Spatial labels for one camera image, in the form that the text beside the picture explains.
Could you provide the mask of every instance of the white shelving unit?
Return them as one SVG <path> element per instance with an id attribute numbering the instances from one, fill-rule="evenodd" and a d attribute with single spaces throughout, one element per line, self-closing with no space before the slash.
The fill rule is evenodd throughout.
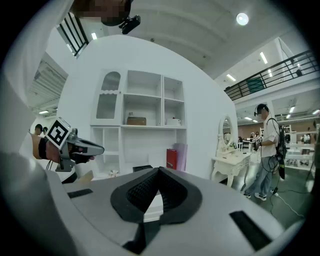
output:
<path id="1" fill-rule="evenodd" d="M 98 80 L 91 118 L 91 140 L 104 147 L 96 157 L 98 176 L 133 167 L 166 166 L 167 149 L 187 144 L 183 82 L 135 70 L 104 70 Z M 127 125 L 129 113 L 146 125 Z M 181 120 L 181 126 L 166 120 Z"/>

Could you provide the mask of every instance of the white vanity table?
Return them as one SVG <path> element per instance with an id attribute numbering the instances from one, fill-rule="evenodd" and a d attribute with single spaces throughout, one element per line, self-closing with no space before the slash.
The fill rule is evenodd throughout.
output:
<path id="1" fill-rule="evenodd" d="M 241 151 L 238 151 L 238 149 L 227 150 L 232 144 L 233 138 L 231 136 L 228 144 L 225 144 L 225 141 L 223 139 L 223 124 L 225 120 L 227 120 L 229 123 L 230 133 L 233 134 L 233 126 L 230 118 L 228 116 L 226 118 L 222 118 L 219 127 L 218 149 L 216 151 L 216 156 L 212 157 L 212 159 L 215 160 L 215 163 L 211 175 L 211 180 L 215 179 L 215 175 L 217 172 L 228 175 L 227 186 L 231 187 L 234 176 L 237 176 L 241 170 L 247 169 L 246 172 L 248 171 L 250 167 L 251 153 L 243 153 Z"/>

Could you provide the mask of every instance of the grey floor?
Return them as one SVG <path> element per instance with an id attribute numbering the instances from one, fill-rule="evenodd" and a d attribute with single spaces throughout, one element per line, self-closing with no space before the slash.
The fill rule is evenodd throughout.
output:
<path id="1" fill-rule="evenodd" d="M 248 188 L 254 182 L 258 169 L 258 164 L 251 163 L 246 178 L 246 188 Z M 298 214 L 304 216 L 306 216 L 306 214 L 308 213 L 308 210 L 313 201 L 313 195 L 308 192 L 312 190 L 314 177 L 310 175 L 308 181 L 306 182 L 307 175 L 308 171 L 306 170 L 286 168 L 285 179 L 279 180 L 279 174 L 274 174 L 272 175 L 271 184 L 271 187 L 274 188 L 279 180 L 278 194 Z M 244 177 L 245 172 L 239 173 L 239 175 L 233 180 L 232 188 L 240 191 L 244 186 Z M 296 193 L 288 190 L 294 190 L 302 193 Z M 279 197 L 272 196 L 272 198 L 270 198 L 271 195 L 271 193 L 268 194 L 267 200 L 262 201 L 261 199 L 256 198 L 254 194 L 252 194 L 251 198 L 248 200 L 252 200 L 268 212 L 272 210 L 273 216 L 282 224 L 285 229 L 289 228 L 293 223 L 302 219 L 302 217 L 299 217 L 294 212 L 292 212 L 290 208 Z"/>

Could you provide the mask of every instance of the black railing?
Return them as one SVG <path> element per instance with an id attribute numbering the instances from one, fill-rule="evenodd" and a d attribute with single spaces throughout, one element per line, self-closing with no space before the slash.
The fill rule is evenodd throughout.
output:
<path id="1" fill-rule="evenodd" d="M 234 101 L 318 71 L 319 65 L 313 53 L 307 50 L 270 66 L 231 87 L 227 87 L 224 91 Z"/>
<path id="2" fill-rule="evenodd" d="M 72 54 L 78 57 L 81 50 L 89 44 L 80 20 L 77 17 L 72 17 L 70 12 L 68 12 L 68 15 L 64 18 L 64 22 L 59 27 L 62 32 L 61 36 L 69 44 Z"/>

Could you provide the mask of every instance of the red book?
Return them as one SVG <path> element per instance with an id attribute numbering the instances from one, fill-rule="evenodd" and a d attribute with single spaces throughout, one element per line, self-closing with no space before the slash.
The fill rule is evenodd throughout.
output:
<path id="1" fill-rule="evenodd" d="M 166 150 L 166 167 L 177 169 L 177 151 L 173 149 Z"/>

